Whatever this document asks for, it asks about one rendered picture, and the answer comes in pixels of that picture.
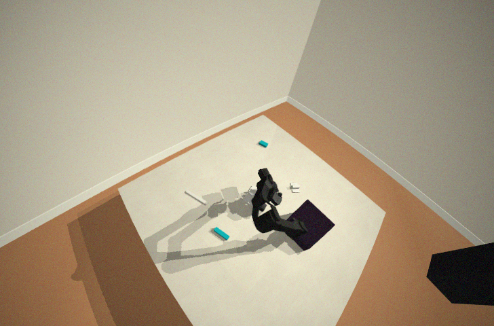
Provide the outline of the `teal rectangular block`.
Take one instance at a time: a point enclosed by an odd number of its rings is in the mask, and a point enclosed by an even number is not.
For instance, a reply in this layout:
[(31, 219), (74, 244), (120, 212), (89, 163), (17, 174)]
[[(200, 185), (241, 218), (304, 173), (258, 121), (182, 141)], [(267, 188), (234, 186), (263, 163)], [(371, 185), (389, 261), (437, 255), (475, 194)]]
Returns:
[(220, 234), (225, 240), (228, 240), (229, 236), (224, 233), (222, 230), (220, 230), (219, 228), (215, 228), (214, 231), (217, 233), (217, 234)]

